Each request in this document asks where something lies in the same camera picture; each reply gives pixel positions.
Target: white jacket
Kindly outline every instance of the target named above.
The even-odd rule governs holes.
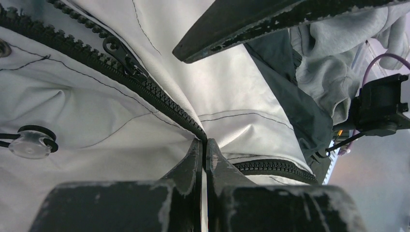
[[[291,124],[243,46],[194,64],[172,55],[212,0],[63,2],[120,38],[232,163],[284,159],[311,173]],[[101,46],[96,34],[49,3],[0,3]],[[0,39],[13,51],[0,58],[0,131],[44,126],[59,145],[41,160],[0,148],[0,232],[26,231],[59,183],[158,179],[185,156],[195,136],[126,86],[9,29],[0,27]],[[252,180],[300,184],[274,176]]]

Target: wrinkled fabric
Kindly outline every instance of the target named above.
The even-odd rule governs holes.
[[[387,52],[408,56],[404,29],[409,11],[410,3],[404,3],[291,29],[292,45],[303,56],[296,73],[298,86],[328,112],[334,124],[347,119],[351,99],[363,79],[351,71],[360,44],[374,37]],[[391,70],[402,66],[392,58],[382,58],[380,65]]]
[[[305,159],[327,148],[333,137],[333,121],[294,84],[295,52],[288,32],[280,31],[258,38],[246,43],[245,48],[285,111]]]
[[[37,13],[37,7],[31,8],[37,1],[8,3],[19,2],[29,4],[18,9]],[[292,125],[243,46],[190,65],[172,56],[211,0],[66,3],[121,39],[226,157],[235,155],[238,162],[274,157],[311,173]],[[36,17],[56,29],[85,43],[102,43],[52,4],[39,8]],[[195,136],[126,86],[10,30],[0,28],[0,38],[13,50],[0,59],[1,132],[39,124],[56,133],[60,146],[42,160],[0,149],[0,231],[27,231],[58,183],[155,180],[185,156]]]

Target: zipper teeth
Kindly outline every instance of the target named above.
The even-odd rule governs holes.
[[[111,35],[64,3],[57,0],[47,1],[52,3],[54,7],[61,9],[63,13],[70,15],[71,18],[76,19],[77,22],[84,24],[86,28],[92,29],[94,33],[98,33],[100,38],[106,38]],[[177,124],[194,133],[198,139],[202,141],[207,140],[202,128],[178,104],[170,99],[162,89],[157,87],[153,80],[148,78],[142,83],[135,81],[124,74],[123,66],[119,62],[107,57],[106,54],[100,53],[97,49],[92,50],[88,44],[84,46],[81,40],[74,41],[72,35],[66,37],[65,32],[62,30],[55,32],[52,25],[45,27],[41,21],[32,21],[28,15],[19,15],[16,8],[8,8],[6,11],[1,4],[0,26],[66,54],[72,59],[127,86]]]
[[[242,163],[236,163],[234,166],[244,175],[253,174],[272,174],[292,178],[308,184],[317,184],[316,177],[295,164],[285,160],[261,159]]]

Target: plastic snap fastener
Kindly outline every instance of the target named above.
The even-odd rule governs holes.
[[[12,53],[12,49],[2,39],[0,39],[0,58],[8,57]]]
[[[47,128],[24,126],[19,129],[18,134],[20,137],[10,143],[9,150],[19,157],[43,159],[58,149],[55,134]]]

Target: clear plastic button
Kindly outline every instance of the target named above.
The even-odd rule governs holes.
[[[51,146],[44,144],[44,139],[52,138],[45,133],[35,130],[21,131],[20,137],[13,140],[10,145],[10,151],[16,156],[27,159],[44,159],[51,153]]]

